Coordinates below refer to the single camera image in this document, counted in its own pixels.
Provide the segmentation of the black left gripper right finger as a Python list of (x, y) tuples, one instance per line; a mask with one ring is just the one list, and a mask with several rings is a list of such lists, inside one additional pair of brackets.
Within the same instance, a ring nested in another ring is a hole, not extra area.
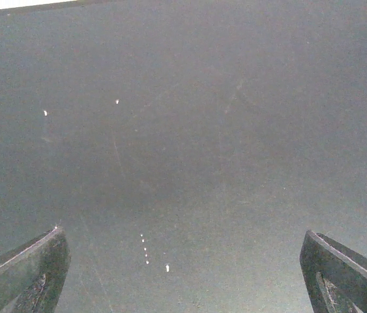
[(314, 312), (367, 312), (367, 258), (308, 230), (300, 253)]

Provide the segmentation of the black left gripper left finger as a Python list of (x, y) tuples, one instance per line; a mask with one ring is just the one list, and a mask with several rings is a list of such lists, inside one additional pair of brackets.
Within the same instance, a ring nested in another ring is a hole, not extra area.
[(70, 261), (62, 228), (0, 255), (0, 312), (54, 312)]

